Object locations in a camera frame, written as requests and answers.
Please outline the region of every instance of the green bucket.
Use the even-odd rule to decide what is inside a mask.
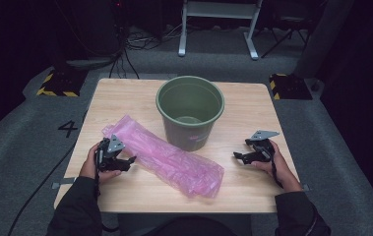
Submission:
[[[155,103],[162,116],[167,141],[187,151],[205,145],[224,108],[219,88],[208,80],[192,76],[164,83]]]

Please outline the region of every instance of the black cable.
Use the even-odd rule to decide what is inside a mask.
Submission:
[[[121,57],[121,69],[122,69],[122,71],[124,72],[124,78],[125,79],[127,79],[127,72],[125,71],[125,69],[124,69],[124,58],[123,57]]]
[[[117,62],[118,60],[115,60],[113,63],[112,63],[112,67],[110,68],[110,71],[109,71],[109,79],[110,79],[110,76],[112,75],[112,71],[113,71],[113,67],[115,66],[115,63]]]
[[[72,66],[74,69],[76,69],[76,70],[94,70],[94,69],[99,69],[99,68],[105,67],[107,65],[110,65],[111,63],[115,63],[115,61],[118,60],[118,58],[122,54],[121,47],[124,45],[125,35],[122,36],[123,39],[120,40],[120,44],[118,45],[118,49],[114,53],[111,53],[111,54],[101,54],[101,53],[97,53],[95,51],[92,51],[78,37],[78,35],[76,34],[76,32],[73,29],[72,25],[70,24],[69,19],[64,14],[63,9],[58,4],[57,0],[54,0],[54,3],[56,4],[56,6],[57,6],[57,8],[58,8],[58,10],[60,12],[60,14],[64,18],[64,20],[65,20],[66,24],[68,25],[70,31],[72,32],[73,36],[79,41],[79,43],[85,48],[85,50],[87,50],[88,52],[90,52],[91,54],[93,54],[95,56],[108,57],[108,60],[104,61],[104,62],[93,62],[93,63],[90,63],[89,65],[84,65],[84,66]]]
[[[21,207],[20,211],[18,212],[17,216],[14,219],[14,222],[11,225],[11,228],[9,229],[8,236],[12,234],[12,231],[15,228],[15,225],[18,222],[18,219],[20,218],[21,214],[23,213],[24,209],[27,207],[27,205],[30,203],[32,198],[36,195],[36,193],[41,189],[41,187],[45,184],[45,182],[48,180],[48,178],[51,176],[51,174],[57,169],[57,167],[63,162],[63,160],[67,157],[67,155],[72,151],[72,149],[75,147],[76,142],[72,144],[72,146],[67,150],[66,154],[63,155],[63,157],[60,159],[60,161],[54,166],[54,168],[48,173],[48,175],[42,180],[41,184],[38,185],[38,187],[35,189],[35,191],[31,194],[31,196],[27,199],[27,201],[24,203],[24,205]]]
[[[96,201],[97,201],[97,198],[100,195],[100,190],[99,190],[99,171],[100,170],[99,170],[98,166],[100,166],[99,154],[101,152],[103,152],[103,146],[101,144],[102,144],[102,142],[100,142],[100,145],[97,148],[95,159],[94,159],[94,166],[95,166],[95,169],[94,169],[94,188],[95,188],[95,192],[96,192],[96,194],[95,194]],[[109,232],[109,233],[113,233],[113,232],[116,232],[116,231],[119,230],[119,226],[116,226],[115,228],[109,228],[109,227],[106,227],[102,223],[102,230],[104,230],[106,232]]]
[[[283,188],[283,185],[278,180],[278,170],[276,169],[275,159],[273,157],[272,157],[272,172],[273,172],[273,178],[275,179],[276,184],[278,184],[279,187]]]
[[[118,75],[118,78],[119,79],[122,79],[121,75],[119,74],[119,60],[116,62],[116,74]]]
[[[130,64],[130,66],[131,66],[131,68],[133,69],[134,73],[137,75],[137,79],[139,80],[140,77],[138,76],[138,73],[137,73],[137,71],[134,69],[133,65],[131,64],[130,59],[128,58],[127,50],[125,49],[125,47],[124,47],[124,51],[125,51],[125,57],[127,58],[128,63]]]
[[[150,36],[150,37],[145,37],[143,35],[142,32],[138,31],[138,32],[131,32],[130,33],[130,36],[128,36],[127,38],[128,39],[131,39],[131,40],[127,40],[127,47],[128,49],[130,50],[152,50],[156,47],[159,47],[161,45],[163,45],[164,43],[166,42],[169,42],[170,40],[172,40],[173,38],[176,38],[176,37],[179,37],[181,36],[181,33],[178,34],[178,35],[175,35],[175,36],[170,36],[174,31],[179,31],[181,30],[180,27],[182,26],[182,24],[178,25],[177,27],[175,27],[174,29],[171,29],[171,30],[168,30],[168,32],[164,32],[163,34],[165,34],[162,38],[168,38],[166,40],[162,39],[162,40],[157,40],[155,37],[153,36]],[[191,34],[192,32],[196,31],[196,29],[192,29],[192,30],[188,30],[187,31],[187,34]],[[138,42],[138,41],[143,41],[144,42],[144,45],[142,46],[138,46],[138,45],[133,45],[133,42]],[[156,45],[154,46],[151,46],[151,47],[147,47],[149,46],[152,42],[155,42]]]

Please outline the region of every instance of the black sleeve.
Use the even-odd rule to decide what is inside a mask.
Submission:
[[[78,177],[54,211],[47,235],[101,235],[94,179]]]
[[[331,229],[304,192],[276,196],[279,228],[276,235],[331,235]]]

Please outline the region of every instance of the finger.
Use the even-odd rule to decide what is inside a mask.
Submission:
[[[274,141],[272,140],[269,140],[270,141],[270,144],[272,144],[273,146],[273,149],[275,150],[275,152],[279,152],[279,146],[278,144],[276,144]]]
[[[99,143],[95,144],[93,147],[91,147],[91,149],[89,149],[88,159],[94,160],[94,156],[95,156],[98,146],[99,146]]]
[[[99,172],[99,179],[100,183],[104,183],[118,175],[120,175],[122,172],[120,170],[113,170],[108,172]]]
[[[272,169],[272,165],[269,162],[260,162],[260,161],[253,161],[251,162],[259,170],[270,171]]]

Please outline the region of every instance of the number 4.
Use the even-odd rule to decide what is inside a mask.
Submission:
[[[66,138],[69,138],[70,137],[70,133],[72,133],[72,131],[74,130],[77,130],[78,128],[74,128],[73,126],[75,125],[75,122],[70,120],[69,122],[67,122],[66,124],[60,126],[58,128],[58,130],[65,130],[67,131],[67,135],[66,135]]]

